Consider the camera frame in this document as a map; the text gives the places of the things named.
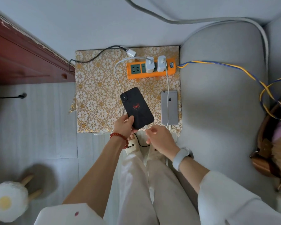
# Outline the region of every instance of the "smartphone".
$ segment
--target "smartphone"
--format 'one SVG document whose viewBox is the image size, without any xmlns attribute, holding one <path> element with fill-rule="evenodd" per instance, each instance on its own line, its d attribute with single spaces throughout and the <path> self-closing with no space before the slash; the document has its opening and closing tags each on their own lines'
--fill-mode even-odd
<svg viewBox="0 0 281 225">
<path fill-rule="evenodd" d="M 134 116 L 133 128 L 141 129 L 154 122 L 154 116 L 137 87 L 122 93 L 120 98 L 128 116 Z"/>
<path fill-rule="evenodd" d="M 176 90 L 169 91 L 169 118 L 168 118 L 168 91 L 161 92 L 161 123 L 166 125 L 178 124 L 178 93 Z"/>
</svg>

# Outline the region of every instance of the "silver iphone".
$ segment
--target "silver iphone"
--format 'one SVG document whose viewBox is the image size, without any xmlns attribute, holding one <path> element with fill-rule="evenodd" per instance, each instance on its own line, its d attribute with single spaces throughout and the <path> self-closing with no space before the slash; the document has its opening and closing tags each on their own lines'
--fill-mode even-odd
<svg viewBox="0 0 281 225">
<path fill-rule="evenodd" d="M 168 91 L 161 92 L 161 123 L 168 123 Z M 178 93 L 176 90 L 169 91 L 169 125 L 178 124 Z"/>
</svg>

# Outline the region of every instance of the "red bead bracelet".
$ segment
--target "red bead bracelet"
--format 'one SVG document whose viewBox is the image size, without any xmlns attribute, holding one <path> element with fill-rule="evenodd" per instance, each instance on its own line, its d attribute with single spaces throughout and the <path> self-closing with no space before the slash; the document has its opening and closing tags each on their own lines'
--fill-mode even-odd
<svg viewBox="0 0 281 225">
<path fill-rule="evenodd" d="M 110 139 L 112 136 L 120 136 L 120 137 L 122 137 L 122 138 L 126 141 L 126 146 L 124 147 L 124 149 L 128 148 L 129 142 L 128 142 L 128 140 L 127 140 L 126 137 L 124 137 L 122 134 L 117 133 L 117 132 L 113 132 L 112 134 L 110 134 L 109 139 Z"/>
</svg>

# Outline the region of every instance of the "black phone case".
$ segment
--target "black phone case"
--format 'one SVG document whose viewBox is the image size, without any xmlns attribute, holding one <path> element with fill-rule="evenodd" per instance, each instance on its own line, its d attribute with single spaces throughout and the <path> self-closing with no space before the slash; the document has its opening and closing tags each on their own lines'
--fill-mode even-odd
<svg viewBox="0 0 281 225">
<path fill-rule="evenodd" d="M 133 128 L 141 129 L 154 122 L 154 116 L 137 87 L 122 93 L 120 98 L 128 116 L 134 116 Z"/>
</svg>

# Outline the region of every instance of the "person's left hand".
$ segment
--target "person's left hand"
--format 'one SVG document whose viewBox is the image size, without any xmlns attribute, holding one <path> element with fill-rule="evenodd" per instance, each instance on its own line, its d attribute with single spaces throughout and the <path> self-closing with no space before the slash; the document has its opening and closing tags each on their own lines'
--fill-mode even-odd
<svg viewBox="0 0 281 225">
<path fill-rule="evenodd" d="M 128 115 L 123 115 L 114 124 L 114 133 L 122 134 L 124 137 L 128 138 L 131 134 L 134 134 L 138 130 L 132 128 L 134 122 L 134 117 Z"/>
</svg>

